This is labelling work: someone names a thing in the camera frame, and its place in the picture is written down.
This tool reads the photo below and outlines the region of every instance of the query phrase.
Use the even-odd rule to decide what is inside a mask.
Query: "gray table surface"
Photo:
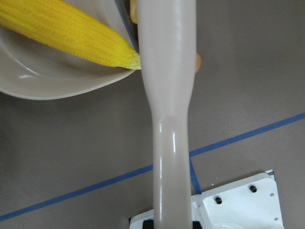
[[[305,112],[305,1],[200,0],[197,8],[203,65],[190,150],[292,117],[193,156],[200,188],[274,169],[285,228],[303,228],[305,116],[295,116]],[[140,71],[59,100],[0,94],[0,229],[127,229],[128,218],[153,207],[151,171],[121,176],[152,164],[151,132]],[[114,177],[122,181],[1,218]]]

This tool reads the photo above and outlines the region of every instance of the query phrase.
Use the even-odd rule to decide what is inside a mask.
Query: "blue tape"
[[[198,182],[196,172],[195,172],[195,169],[194,169],[191,158],[190,158],[190,172],[191,172],[191,182],[192,182],[192,185],[195,189],[195,193],[196,194],[201,194],[202,191],[201,191],[201,188],[200,188],[200,185],[199,185],[199,182]]]
[[[29,206],[27,208],[23,208],[23,209],[8,213],[6,215],[0,216],[0,222],[5,221],[7,219],[11,219],[13,217],[23,215],[23,214],[31,212],[31,211],[35,211],[35,210],[53,205],[53,204],[57,204],[59,202],[62,202],[62,201],[65,201],[65,200],[68,200],[68,199],[71,199],[71,198],[74,198],[74,197],[78,197],[78,196],[86,194],[88,192],[92,192],[92,191],[95,191],[97,189],[100,189],[100,188],[103,188],[103,187],[106,187],[106,186],[109,186],[109,185],[113,185],[113,184],[118,183],[120,181],[123,181],[123,180],[129,179],[129,178],[147,173],[147,172],[152,171],[152,170],[153,170],[152,165],[146,166],[146,167],[137,169],[135,171],[125,173],[125,174],[120,175],[118,177],[114,177],[112,179],[105,180],[101,183],[97,183],[95,185],[91,185],[91,186],[76,190],[74,192],[71,192],[71,193],[68,193],[68,194],[53,198],[53,199],[49,199],[49,200],[41,202],[39,204],[35,204],[35,205]]]
[[[261,128],[246,132],[246,133],[241,134],[241,135],[237,135],[235,137],[228,138],[228,139],[223,140],[221,142],[217,142],[217,143],[202,147],[200,149],[193,150],[193,151],[190,152],[190,157],[193,157],[193,156],[196,156],[196,155],[199,155],[199,154],[203,154],[203,153],[206,153],[206,152],[209,152],[209,151],[212,151],[212,150],[230,145],[230,144],[235,143],[235,142],[242,141],[244,139],[247,139],[247,138],[250,138],[250,137],[253,137],[253,136],[256,136],[256,135],[259,135],[259,134],[262,134],[262,133],[265,133],[265,132],[268,132],[268,131],[271,131],[271,130],[274,130],[274,129],[277,129],[277,128],[282,127],[284,125],[295,123],[295,122],[303,120],[303,119],[305,119],[305,113],[298,114],[296,116],[284,119],[282,121],[263,126]]]
[[[249,132],[241,134],[241,135],[237,135],[235,137],[228,138],[224,141],[220,141],[220,142],[211,144],[209,146],[202,147],[200,149],[193,150],[193,151],[190,152],[190,157],[193,157],[193,156],[196,156],[196,155],[199,155],[199,154],[203,154],[203,153],[206,153],[208,151],[221,148],[223,146],[227,146],[229,144],[244,140],[246,138],[253,137],[255,135],[265,133],[267,131],[282,127],[284,125],[295,123],[295,122],[303,120],[303,119],[305,119],[305,113],[302,113],[302,114],[284,119],[284,120],[279,121],[277,123],[266,125],[264,127],[249,131]],[[113,185],[113,184],[118,183],[120,181],[124,181],[126,179],[129,179],[129,178],[132,178],[132,177],[150,172],[152,170],[153,170],[152,165],[146,166],[146,167],[137,169],[135,171],[125,173],[125,174],[120,175],[118,177],[114,177],[112,179],[103,181],[101,183],[91,185],[91,186],[76,190],[74,192],[71,192],[71,193],[68,193],[68,194],[53,198],[53,199],[49,199],[49,200],[41,202],[39,204],[35,204],[35,205],[29,206],[27,208],[23,208],[23,209],[8,213],[6,215],[0,216],[0,222],[5,221],[7,219],[11,219],[13,217],[23,215],[23,214],[31,212],[31,211],[35,211],[35,210],[38,210],[38,209],[41,209],[41,208],[44,208],[44,207],[47,207],[47,206],[65,201],[65,200],[68,200],[68,199],[71,199],[71,198],[74,198],[74,197],[77,197],[77,196],[80,196],[80,195],[83,195],[83,194],[86,194],[88,192],[95,191],[97,189],[100,189],[100,188],[103,188],[103,187],[106,187],[106,186],[109,186],[109,185]],[[200,185],[199,185],[198,179],[196,177],[196,173],[195,173],[195,170],[194,170],[194,167],[193,167],[193,164],[192,164],[191,160],[190,160],[190,170],[191,170],[191,181],[193,183],[195,192],[196,192],[196,194],[200,194],[201,193]]]

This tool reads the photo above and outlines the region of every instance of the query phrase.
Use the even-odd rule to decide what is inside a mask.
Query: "corn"
[[[0,0],[0,25],[91,62],[141,68],[121,35],[62,0]]]

